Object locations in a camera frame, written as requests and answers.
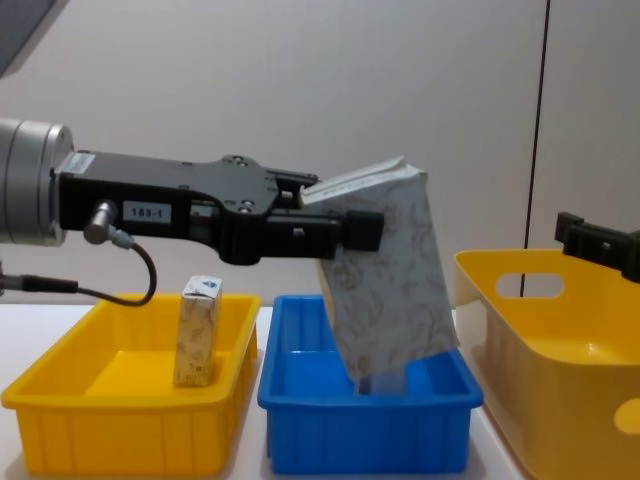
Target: label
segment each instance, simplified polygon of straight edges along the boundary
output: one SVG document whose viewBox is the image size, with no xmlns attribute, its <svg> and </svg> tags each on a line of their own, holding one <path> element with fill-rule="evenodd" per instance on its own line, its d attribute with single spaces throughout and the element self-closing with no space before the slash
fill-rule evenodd
<svg viewBox="0 0 640 480">
<path fill-rule="evenodd" d="M 171 204 L 153 202 L 122 202 L 122 219 L 125 222 L 171 224 Z"/>
<path fill-rule="evenodd" d="M 222 288 L 222 279 L 218 277 L 209 277 L 198 275 L 191 277 L 189 283 L 182 291 L 183 296 L 209 297 L 218 298 L 220 289 Z"/>
<path fill-rule="evenodd" d="M 91 166 L 96 156 L 92 153 L 80 153 L 76 152 L 67 161 L 66 165 L 62 167 L 62 171 L 65 173 L 73 173 L 75 175 L 82 175 L 87 171 L 87 168 Z"/>
</svg>

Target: tray rim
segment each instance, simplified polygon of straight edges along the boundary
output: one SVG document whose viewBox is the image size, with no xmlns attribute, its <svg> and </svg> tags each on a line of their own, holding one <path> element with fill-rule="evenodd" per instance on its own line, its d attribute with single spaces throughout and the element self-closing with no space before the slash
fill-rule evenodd
<svg viewBox="0 0 640 480">
<path fill-rule="evenodd" d="M 267 347 L 264 356 L 262 368 L 262 377 L 258 389 L 258 405 L 266 410 L 289 409 L 296 407 L 297 409 L 331 409 L 338 410 L 354 410 L 362 411 L 366 409 L 382 409 L 385 411 L 420 408 L 429 411 L 437 410 L 454 410 L 454 409 L 471 409 L 482 406 L 484 402 L 484 394 L 480 385 L 474 378 L 471 370 L 466 365 L 462 355 L 458 349 L 450 350 L 440 355 L 448 355 L 456 370 L 458 371 L 462 382 L 469 393 L 456 395 L 434 395 L 433 397 L 408 397 L 408 396 L 335 396 L 335 397 L 300 397 L 295 398 L 288 395 L 275 395 L 269 392 L 270 385 L 273 380 L 275 369 L 276 351 L 271 348 L 278 342 L 280 334 L 281 319 L 277 312 L 282 310 L 283 304 L 290 299 L 296 300 L 313 300 L 322 299 L 321 295 L 281 295 L 276 297 L 273 313 L 271 317 L 271 328 Z"/>
<path fill-rule="evenodd" d="M 224 299 L 246 300 L 249 304 L 247 315 L 242 319 L 238 340 L 227 359 L 225 369 L 220 375 L 220 381 L 215 385 L 201 390 L 202 395 L 197 396 L 95 396 L 85 397 L 81 395 L 35 395 L 19 393 L 33 376 L 42 369 L 51 357 L 70 345 L 74 337 L 83 328 L 95 322 L 103 310 L 114 308 L 109 302 L 98 302 L 87 314 L 85 314 L 71 329 L 69 329 L 57 342 L 43 353 L 30 367 L 28 367 L 16 380 L 14 380 L 2 393 L 2 406 L 11 410 L 24 408 L 37 408 L 45 410 L 90 411 L 90 412 L 125 412 L 125 411 L 150 411 L 150 410 L 193 410 L 214 409 L 219 403 L 230 399 L 240 374 L 242 361 L 247 355 L 249 342 L 255 332 L 256 318 L 260 310 L 262 299 L 258 295 L 224 293 Z M 159 293 L 155 299 L 179 300 L 180 294 Z"/>
<path fill-rule="evenodd" d="M 491 307 L 496 313 L 499 314 L 500 322 L 509 330 L 509 333 L 513 336 L 514 340 L 518 342 L 519 346 L 527 352 L 529 355 L 532 355 L 536 359 L 540 361 L 550 362 L 551 364 L 562 366 L 563 368 L 572 368 L 572 369 L 615 369 L 616 372 L 619 372 L 621 369 L 632 369 L 637 370 L 640 367 L 640 362 L 630 362 L 630 363 L 599 363 L 599 362 L 572 362 L 570 360 L 555 358 L 553 356 L 547 355 L 543 352 L 540 352 L 533 348 L 526 340 L 526 337 L 520 335 L 516 329 L 513 327 L 512 322 L 509 320 L 508 316 L 505 315 L 502 308 L 487 296 L 485 290 L 478 285 L 478 282 L 471 276 L 471 274 L 464 268 L 462 265 L 460 258 L 466 256 L 474 256 L 481 255 L 491 257 L 502 255 L 502 254 L 518 254 L 518 255 L 528 255 L 528 256 L 546 256 L 549 258 L 560 258 L 563 261 L 567 262 L 584 262 L 584 260 L 580 260 L 571 256 L 563 256 L 562 250 L 557 248 L 483 248 L 483 249 L 469 249 L 469 250 L 461 250 L 454 255 L 454 262 L 457 272 L 464 276 L 467 279 L 475 291 L 482 297 L 482 302 L 486 303 L 489 307 Z M 589 269 L 592 269 L 594 272 L 598 271 L 614 271 L 612 268 L 598 265 L 595 263 L 589 264 Z M 536 271 L 530 271 L 527 273 L 552 273 L 549 272 L 546 268 L 540 268 Z M 531 303 L 554 303 L 559 301 L 564 295 L 564 292 L 560 295 L 550 296 L 550 297 L 505 297 L 508 298 L 509 301 L 518 302 L 522 304 L 531 304 Z M 466 305 L 465 303 L 458 303 L 456 300 L 455 307 L 462 307 Z"/>
</svg>

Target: cable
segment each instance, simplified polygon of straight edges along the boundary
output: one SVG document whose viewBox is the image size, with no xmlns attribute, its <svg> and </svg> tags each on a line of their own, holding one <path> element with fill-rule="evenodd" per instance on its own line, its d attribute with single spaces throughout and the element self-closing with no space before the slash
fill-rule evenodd
<svg viewBox="0 0 640 480">
<path fill-rule="evenodd" d="M 98 292 L 96 290 L 91 290 L 83 287 L 78 287 L 76 292 L 82 293 L 83 295 L 100 298 L 102 300 L 107 300 L 108 302 L 123 305 L 125 307 L 141 307 L 149 303 L 151 298 L 153 298 L 153 294 L 156 293 L 156 288 L 158 286 L 158 272 L 156 271 L 156 266 L 153 263 L 151 255 L 149 255 L 149 253 L 144 248 L 142 248 L 137 243 L 134 243 L 131 246 L 131 249 L 134 250 L 138 255 L 140 255 L 140 257 L 142 257 L 144 263 L 147 265 L 147 269 L 149 270 L 149 288 L 147 289 L 147 293 L 145 293 L 144 297 L 139 300 L 126 300 L 124 298 L 114 297 L 103 292 Z"/>
<path fill-rule="evenodd" d="M 141 307 L 149 303 L 158 286 L 158 273 L 153 263 L 151 255 L 135 242 L 132 242 L 131 249 L 134 250 L 147 265 L 149 270 L 149 288 L 144 297 L 139 300 L 126 300 L 114 297 L 103 292 L 91 290 L 78 286 L 74 280 L 63 280 L 60 278 L 40 277 L 37 275 L 3 275 L 0 272 L 0 290 L 22 290 L 23 292 L 49 292 L 49 293 L 82 293 L 91 297 L 100 298 L 108 302 L 116 303 L 125 307 Z"/>
</svg>

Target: black cable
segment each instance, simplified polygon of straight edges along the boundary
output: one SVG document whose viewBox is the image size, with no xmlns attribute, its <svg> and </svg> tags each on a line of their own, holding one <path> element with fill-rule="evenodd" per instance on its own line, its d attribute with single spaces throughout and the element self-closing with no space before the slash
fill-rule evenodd
<svg viewBox="0 0 640 480">
<path fill-rule="evenodd" d="M 82 287 L 78 287 L 76 292 L 82 293 L 84 295 L 89 295 L 91 297 L 100 298 L 102 300 L 107 300 L 108 302 L 123 305 L 125 307 L 141 307 L 149 303 L 151 298 L 153 298 L 153 294 L 156 293 L 156 288 L 158 287 L 158 272 L 156 271 L 156 266 L 153 263 L 151 255 L 149 255 L 149 253 L 144 248 L 142 248 L 137 243 L 134 243 L 131 246 L 131 249 L 134 250 L 138 255 L 140 255 L 140 257 L 142 257 L 144 263 L 149 269 L 149 288 L 147 289 L 147 293 L 145 293 L 144 297 L 139 300 L 126 300 L 124 298 L 114 297 L 106 293 Z"/>
<path fill-rule="evenodd" d="M 533 153 L 531 156 L 531 173 L 529 175 L 529 197 L 527 199 L 527 218 L 524 227 L 524 248 L 529 248 L 529 231 L 531 229 L 531 211 L 533 208 L 533 186 L 536 177 L 536 160 L 538 158 L 538 135 L 540 134 L 540 116 L 542 113 L 542 91 L 544 86 L 544 67 L 547 62 L 547 39 L 549 38 L 549 15 L 551 0 L 547 0 L 544 12 L 544 33 L 542 34 L 542 52 L 540 54 L 540 78 L 538 79 L 538 101 L 536 104 L 536 122 L 533 129 Z M 520 277 L 520 296 L 524 297 L 525 274 Z"/>
</svg>

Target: cable connector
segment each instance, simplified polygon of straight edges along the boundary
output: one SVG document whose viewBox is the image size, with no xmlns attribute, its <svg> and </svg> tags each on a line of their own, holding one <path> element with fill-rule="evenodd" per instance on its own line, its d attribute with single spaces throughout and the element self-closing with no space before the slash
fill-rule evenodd
<svg viewBox="0 0 640 480">
<path fill-rule="evenodd" d="M 102 245 L 109 240 L 111 225 L 118 216 L 118 208 L 109 201 L 100 202 L 91 216 L 89 223 L 84 227 L 84 238 L 92 245 Z"/>
<path fill-rule="evenodd" d="M 22 292 L 78 293 L 78 282 L 37 275 L 2 275 L 1 288 Z"/>
<path fill-rule="evenodd" d="M 116 247 L 124 248 L 125 250 L 131 249 L 133 244 L 136 243 L 131 235 L 124 230 L 117 230 L 113 226 L 109 226 L 109 240 Z"/>
</svg>

